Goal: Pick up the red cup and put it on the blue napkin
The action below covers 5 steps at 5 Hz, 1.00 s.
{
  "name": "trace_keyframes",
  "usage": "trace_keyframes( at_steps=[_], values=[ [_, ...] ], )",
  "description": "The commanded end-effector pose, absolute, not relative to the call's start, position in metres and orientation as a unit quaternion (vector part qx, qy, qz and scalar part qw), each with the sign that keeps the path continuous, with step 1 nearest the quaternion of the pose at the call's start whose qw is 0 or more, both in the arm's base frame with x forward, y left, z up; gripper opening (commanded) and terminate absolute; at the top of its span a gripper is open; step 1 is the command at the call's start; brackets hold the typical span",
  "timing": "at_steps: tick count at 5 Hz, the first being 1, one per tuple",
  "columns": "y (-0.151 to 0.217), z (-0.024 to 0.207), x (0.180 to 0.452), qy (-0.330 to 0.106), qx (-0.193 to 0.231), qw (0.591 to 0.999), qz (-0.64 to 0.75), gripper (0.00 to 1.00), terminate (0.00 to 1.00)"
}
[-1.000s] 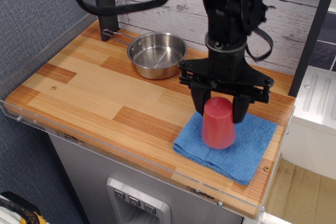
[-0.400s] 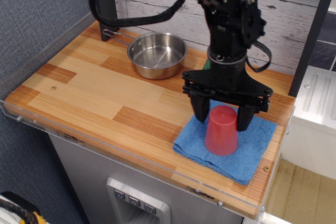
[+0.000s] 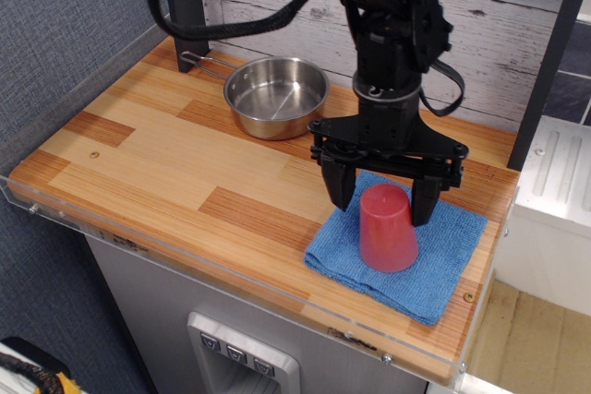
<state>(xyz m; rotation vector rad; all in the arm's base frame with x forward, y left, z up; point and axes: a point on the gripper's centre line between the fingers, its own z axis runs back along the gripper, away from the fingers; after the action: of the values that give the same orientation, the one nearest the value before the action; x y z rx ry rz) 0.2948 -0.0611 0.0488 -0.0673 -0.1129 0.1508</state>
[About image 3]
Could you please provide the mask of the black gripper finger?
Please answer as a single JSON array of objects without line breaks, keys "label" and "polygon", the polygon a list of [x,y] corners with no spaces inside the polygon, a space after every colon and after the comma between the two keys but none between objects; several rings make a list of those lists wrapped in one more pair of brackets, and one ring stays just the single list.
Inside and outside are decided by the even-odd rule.
[{"label": "black gripper finger", "polygon": [[332,204],[347,210],[356,189],[356,167],[328,159],[321,162],[321,173]]},{"label": "black gripper finger", "polygon": [[442,180],[427,176],[416,179],[412,184],[411,217],[412,224],[420,227],[428,224],[431,215],[440,199]]}]

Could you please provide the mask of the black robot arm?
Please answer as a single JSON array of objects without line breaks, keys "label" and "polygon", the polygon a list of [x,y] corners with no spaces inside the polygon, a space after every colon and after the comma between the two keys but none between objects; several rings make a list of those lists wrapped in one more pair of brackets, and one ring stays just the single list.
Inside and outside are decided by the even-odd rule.
[{"label": "black robot arm", "polygon": [[356,47],[353,90],[358,111],[313,121],[311,154],[321,168],[332,203],[346,209],[356,172],[369,170],[410,178],[411,220],[428,223],[440,194],[459,186],[468,149],[427,126],[422,77],[450,50],[451,24],[439,0],[341,0]]}]

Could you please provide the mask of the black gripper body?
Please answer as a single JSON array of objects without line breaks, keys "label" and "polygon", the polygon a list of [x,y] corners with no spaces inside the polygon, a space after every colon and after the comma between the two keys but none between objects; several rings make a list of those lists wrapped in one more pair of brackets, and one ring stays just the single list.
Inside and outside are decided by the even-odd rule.
[{"label": "black gripper body", "polygon": [[358,111],[345,117],[322,118],[309,126],[314,135],[312,158],[321,168],[332,159],[356,169],[423,179],[442,180],[442,189],[462,183],[468,148],[421,119],[421,77],[412,76],[401,89],[385,89],[353,77]]}]

